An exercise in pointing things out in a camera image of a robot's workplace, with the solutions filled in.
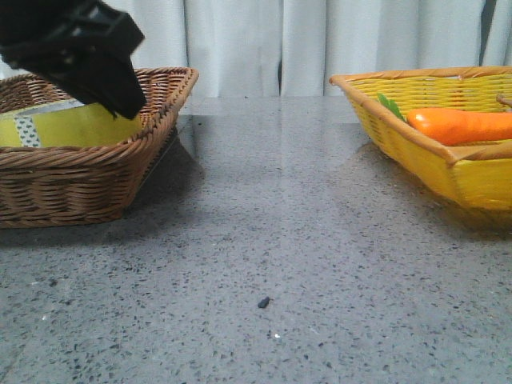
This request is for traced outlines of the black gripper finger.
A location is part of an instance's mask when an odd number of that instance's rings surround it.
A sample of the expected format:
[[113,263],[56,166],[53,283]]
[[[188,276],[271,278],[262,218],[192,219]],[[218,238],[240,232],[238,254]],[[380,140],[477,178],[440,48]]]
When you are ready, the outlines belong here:
[[133,119],[145,95],[128,62],[101,51],[65,54],[43,77],[84,104],[98,103],[112,115]]

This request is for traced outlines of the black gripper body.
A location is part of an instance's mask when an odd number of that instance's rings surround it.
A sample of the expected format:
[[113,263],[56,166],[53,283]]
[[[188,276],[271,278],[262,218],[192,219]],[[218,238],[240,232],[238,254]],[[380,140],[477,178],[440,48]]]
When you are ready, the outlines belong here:
[[41,76],[104,68],[132,71],[131,55],[143,40],[128,13],[102,1],[83,1],[39,36],[2,45],[1,57],[13,69]]

